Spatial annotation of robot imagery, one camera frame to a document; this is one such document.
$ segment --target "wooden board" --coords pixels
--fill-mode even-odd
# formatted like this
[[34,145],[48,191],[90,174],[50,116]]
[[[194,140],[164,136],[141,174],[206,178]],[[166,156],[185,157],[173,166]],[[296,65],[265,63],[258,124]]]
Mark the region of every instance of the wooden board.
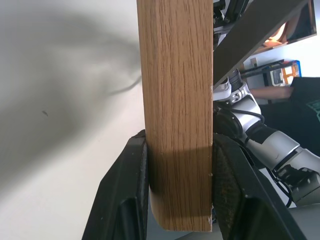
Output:
[[211,231],[213,1],[137,12],[152,212],[166,230]]

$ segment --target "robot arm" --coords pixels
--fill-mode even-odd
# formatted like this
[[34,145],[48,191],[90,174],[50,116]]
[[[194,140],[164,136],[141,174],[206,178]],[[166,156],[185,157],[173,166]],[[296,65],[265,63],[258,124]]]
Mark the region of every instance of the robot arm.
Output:
[[259,105],[238,70],[224,82],[223,89],[228,97],[215,96],[215,132],[236,139],[249,150],[290,189],[297,206],[320,203],[320,157],[283,132],[264,125]]

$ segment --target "black cable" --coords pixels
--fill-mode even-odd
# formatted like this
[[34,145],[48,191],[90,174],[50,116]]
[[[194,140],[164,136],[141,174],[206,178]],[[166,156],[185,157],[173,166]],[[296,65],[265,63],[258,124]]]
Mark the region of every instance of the black cable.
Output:
[[142,76],[139,76],[135,81],[134,83],[132,83],[130,86],[127,86],[123,89],[120,89],[120,90],[115,90],[115,91],[112,91],[112,92],[109,92],[109,96],[113,96],[113,95],[117,95],[117,94],[122,94],[122,93],[125,93],[127,91],[130,91],[131,89],[133,89],[136,85],[138,85],[140,83],[140,81],[142,80]]
[[244,110],[238,110],[238,109],[225,109],[225,110],[229,110],[230,112],[232,113],[236,113],[236,114],[247,114],[247,115],[252,115],[252,116],[255,116],[255,117],[258,117],[260,118],[262,124],[265,123],[265,117],[262,116],[261,114],[259,113],[255,113],[255,112],[251,112],[251,111],[244,111]]
[[275,184],[278,186],[278,188],[289,198],[287,204],[285,205],[287,208],[290,207],[290,205],[292,204],[292,191],[291,189],[286,185],[283,184],[284,187],[286,188],[286,190],[281,186],[281,184],[279,183],[279,180],[274,176],[274,174],[272,173],[272,171],[268,168],[266,168],[267,172],[269,173],[270,177],[272,178],[272,180],[275,182]]

